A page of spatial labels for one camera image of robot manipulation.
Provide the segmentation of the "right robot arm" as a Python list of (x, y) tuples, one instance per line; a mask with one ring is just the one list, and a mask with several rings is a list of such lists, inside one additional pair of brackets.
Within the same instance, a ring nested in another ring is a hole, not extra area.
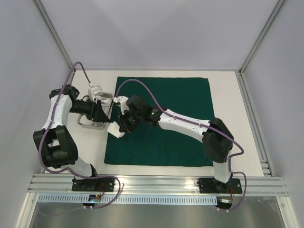
[(144, 123), (196, 139), (203, 144), (204, 152), (213, 162), (215, 189), (226, 192), (231, 187), (233, 174), (229, 170), (228, 156), (233, 147), (234, 137), (221, 119), (214, 118), (208, 121), (178, 116), (172, 110), (159, 105), (151, 107), (137, 95), (130, 98), (118, 96), (114, 98), (114, 102), (120, 107), (115, 133), (117, 138), (131, 133), (138, 125)]

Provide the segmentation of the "clear sterile packet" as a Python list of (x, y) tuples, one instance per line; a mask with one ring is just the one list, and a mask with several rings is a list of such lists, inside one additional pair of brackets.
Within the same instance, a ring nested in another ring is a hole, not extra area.
[(100, 102), (101, 102), (101, 106), (110, 107), (112, 100), (110, 98), (101, 98)]

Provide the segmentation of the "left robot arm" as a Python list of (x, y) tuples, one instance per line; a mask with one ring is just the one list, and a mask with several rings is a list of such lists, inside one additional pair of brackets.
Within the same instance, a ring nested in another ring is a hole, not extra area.
[(33, 133), (39, 161), (51, 173), (68, 171), (88, 190), (98, 188), (100, 180), (93, 165), (83, 161), (78, 155), (77, 145), (67, 128), (70, 113), (84, 115), (93, 125), (108, 123), (109, 117), (104, 107), (110, 102), (96, 98), (78, 99), (80, 92), (72, 85), (50, 92), (51, 108), (46, 123), (41, 130)]

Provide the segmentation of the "white gauze pad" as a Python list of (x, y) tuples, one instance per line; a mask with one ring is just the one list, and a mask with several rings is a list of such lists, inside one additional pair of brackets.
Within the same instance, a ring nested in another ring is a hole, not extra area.
[(117, 122), (109, 123), (107, 127), (107, 132), (116, 138), (121, 138), (124, 136), (124, 132), (120, 132), (120, 126)]

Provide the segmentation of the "stainless steel instrument tray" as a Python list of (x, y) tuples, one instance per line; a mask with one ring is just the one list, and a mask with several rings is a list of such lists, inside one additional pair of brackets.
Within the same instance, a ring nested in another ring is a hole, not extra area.
[[(113, 103), (113, 95), (111, 93), (101, 93), (93, 98), (97, 104), (100, 102), (100, 107), (108, 119), (110, 119), (110, 111)], [(94, 118), (88, 119), (85, 114), (80, 114), (77, 119), (77, 124), (83, 128), (103, 130), (108, 122), (96, 121)]]

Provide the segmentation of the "green surgical drape cloth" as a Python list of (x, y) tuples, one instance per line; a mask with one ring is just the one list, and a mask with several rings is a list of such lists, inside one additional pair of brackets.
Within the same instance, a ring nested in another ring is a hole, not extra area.
[[(138, 95), (150, 106), (156, 101), (164, 107), (191, 118), (211, 120), (214, 109), (206, 78), (118, 77), (115, 92)], [(104, 162), (111, 165), (212, 166), (203, 144), (181, 133), (140, 124), (122, 138), (107, 137)]]

